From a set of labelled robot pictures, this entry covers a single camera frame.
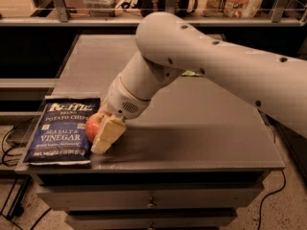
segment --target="kettle brand logo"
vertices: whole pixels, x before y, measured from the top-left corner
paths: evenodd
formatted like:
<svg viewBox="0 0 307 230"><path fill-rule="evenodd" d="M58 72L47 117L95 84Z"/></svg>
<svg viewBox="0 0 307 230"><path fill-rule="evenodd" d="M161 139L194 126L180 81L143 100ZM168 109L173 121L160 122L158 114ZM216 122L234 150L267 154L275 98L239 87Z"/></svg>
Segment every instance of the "kettle brand logo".
<svg viewBox="0 0 307 230"><path fill-rule="evenodd" d="M82 104L82 103L53 103L50 108L49 112L51 111L91 111L93 107L89 104Z"/></svg>

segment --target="shelf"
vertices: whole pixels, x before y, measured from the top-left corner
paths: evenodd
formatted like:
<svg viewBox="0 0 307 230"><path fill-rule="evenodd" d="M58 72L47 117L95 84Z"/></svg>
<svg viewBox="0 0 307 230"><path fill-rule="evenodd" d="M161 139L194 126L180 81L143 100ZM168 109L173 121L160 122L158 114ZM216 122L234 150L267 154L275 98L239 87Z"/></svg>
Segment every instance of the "shelf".
<svg viewBox="0 0 307 230"><path fill-rule="evenodd" d="M93 16L96 9L89 9L84 0L47 0L37 3L37 0L27 1L28 7L34 6L31 15L17 14L16 10L9 15L9 10L0 4L0 26L55 26L55 27L136 27L143 16L139 9L122 9L123 1L136 4L137 0L116 0L112 7L112 16ZM208 0L198 0L198 7L184 20L194 26L200 27L302 27L306 25L307 11L306 0L261 0L262 5L253 17L232 18L224 14L207 16ZM194 0L190 0L188 10L191 10ZM166 4L166 11L173 12L172 6Z"/></svg>

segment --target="drawer handle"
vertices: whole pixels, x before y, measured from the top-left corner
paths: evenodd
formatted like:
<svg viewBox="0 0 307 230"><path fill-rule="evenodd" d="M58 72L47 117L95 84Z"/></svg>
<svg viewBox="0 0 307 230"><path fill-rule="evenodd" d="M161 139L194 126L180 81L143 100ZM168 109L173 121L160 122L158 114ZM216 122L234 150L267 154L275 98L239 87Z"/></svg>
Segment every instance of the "drawer handle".
<svg viewBox="0 0 307 230"><path fill-rule="evenodd" d="M156 207L156 204L154 203L154 198L150 198L150 202L147 204L148 209L154 209Z"/></svg>
<svg viewBox="0 0 307 230"><path fill-rule="evenodd" d="M150 226L149 228L147 228L147 230L155 230L155 229L153 228L153 225L154 225L154 223L152 222L152 223L151 223L151 226Z"/></svg>

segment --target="cabinet drawer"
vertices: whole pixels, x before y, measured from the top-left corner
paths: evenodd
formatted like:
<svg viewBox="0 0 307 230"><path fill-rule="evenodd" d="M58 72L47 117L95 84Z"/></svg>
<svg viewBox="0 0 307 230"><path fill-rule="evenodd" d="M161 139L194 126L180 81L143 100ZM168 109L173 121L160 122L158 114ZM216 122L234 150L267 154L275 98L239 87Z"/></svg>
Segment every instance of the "cabinet drawer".
<svg viewBox="0 0 307 230"><path fill-rule="evenodd" d="M237 217L230 209L199 209L185 211L100 212L91 215L68 215L67 224L76 230L89 229L165 229L219 227Z"/></svg>
<svg viewBox="0 0 307 230"><path fill-rule="evenodd" d="M97 211L127 209L237 208L248 206L263 190L253 186L50 186L39 197L53 210Z"/></svg>

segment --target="black cable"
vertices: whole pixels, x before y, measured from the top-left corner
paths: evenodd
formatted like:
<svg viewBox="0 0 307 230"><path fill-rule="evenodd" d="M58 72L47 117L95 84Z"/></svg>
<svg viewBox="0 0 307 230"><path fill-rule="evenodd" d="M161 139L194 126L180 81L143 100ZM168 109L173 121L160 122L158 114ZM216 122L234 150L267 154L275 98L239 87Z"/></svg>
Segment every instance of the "black cable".
<svg viewBox="0 0 307 230"><path fill-rule="evenodd" d="M274 143L276 143L276 135L275 135L275 132L274 132L273 128L272 128L270 125L267 125L267 127L269 127L269 128L271 129L272 134L273 134L273 141L274 141ZM269 196L272 196L272 195L274 195L274 194L277 194L277 193L281 192L281 191L286 187L286 184L287 184L286 175L285 175L285 173L284 173L283 171L281 171L281 173L282 173L282 176L283 176L283 178L284 178L284 183L283 183L282 187L281 187L280 189L274 191L274 192L271 192L271 193L268 193L267 195L265 195L265 196L262 198L261 202L260 202L260 206L259 206L258 230L260 230L260 228L261 228L261 220L262 220L262 212L261 212L261 211L262 211L262 205L263 205L265 199L266 199L267 197L269 197Z"/></svg>
<svg viewBox="0 0 307 230"><path fill-rule="evenodd" d="M130 0L129 2L124 2L121 4L121 7L123 8L123 10L127 10L128 8L131 7L131 3L132 3L133 0ZM132 8L135 9L135 8L139 8L139 0L137 1L138 3L133 5Z"/></svg>
<svg viewBox="0 0 307 230"><path fill-rule="evenodd" d="M274 192L271 192L269 194L267 194L264 198L262 198L261 200L261 203L260 203L260 208L259 208L259 223L258 223L258 230L260 230L260 227L261 227L261 210L262 210L262 205L263 205L263 202L264 200L268 197L268 196L271 196L271 195L274 195L274 194L277 194L279 193L280 191L282 191L285 187L286 187L286 176L285 176L285 173L282 171L282 175L284 177L284 184L282 185L282 187Z"/></svg>
<svg viewBox="0 0 307 230"><path fill-rule="evenodd" d="M47 209L34 223L30 230L34 230L38 223L51 211L51 208Z"/></svg>
<svg viewBox="0 0 307 230"><path fill-rule="evenodd" d="M18 226L18 224L16 224L15 222L11 221L10 219L7 219L6 216L4 216L2 213L0 214L0 216L3 217L5 220L9 221L14 226L18 227L18 229L23 230L20 226Z"/></svg>
<svg viewBox="0 0 307 230"><path fill-rule="evenodd" d="M1 157L1 164L5 165L6 167L13 167L13 166L16 166L17 163L9 164L8 162L19 161L19 158L16 158L16 159L9 159L9 160L5 160L5 158L6 158L6 156L20 156L20 155L22 155L22 154L16 154L16 155L11 155L11 154L9 154L10 151L15 150L15 149L17 149L17 148L18 148L18 146L13 146L13 147L10 147L9 149L7 149L7 150L3 153L2 157Z"/></svg>
<svg viewBox="0 0 307 230"><path fill-rule="evenodd" d="M22 154L9 154L9 152L10 152L11 150L17 149L18 146L12 146L12 147L10 147L9 149L5 150L5 149L4 149L4 141L6 140L7 136L10 135L11 132L13 132L14 130L18 129L18 128L21 127L23 124L26 124L27 122L31 121L33 118L34 118L34 117L32 117L32 118L30 118L30 119L28 119L28 120L22 122L21 124L19 124L19 125L17 125L17 126L14 126L12 129L10 129L10 130L3 136L2 142L1 142L1 149L2 149L2 151L3 151L3 155L2 155L2 157L1 157L0 165L3 164L3 165L5 165L5 166L7 166L7 167L12 167L12 166L17 165L17 163L16 163L16 164L11 164L11 165L8 164L8 163L9 163L9 162L13 162L13 161L18 161L19 159L16 158L16 159L5 160L5 158L6 158L6 156L14 157L14 156L20 156L20 155L22 155Z"/></svg>
<svg viewBox="0 0 307 230"><path fill-rule="evenodd" d="M1 209L1 211L0 211L0 214L3 213L4 209L5 209L6 206L7 206L7 203L8 203L8 201L9 201L9 199L10 199L11 194L12 194L12 190L13 190L13 188L15 187L15 185L16 185L16 183L17 183L17 180L18 180L18 179L15 179L14 182L12 183L12 187L11 187L11 189L10 189L10 191L9 191L9 194L8 194L8 196L7 196L7 198L6 198L5 202L4 202L4 204L3 204L3 206L2 206L2 209Z"/></svg>

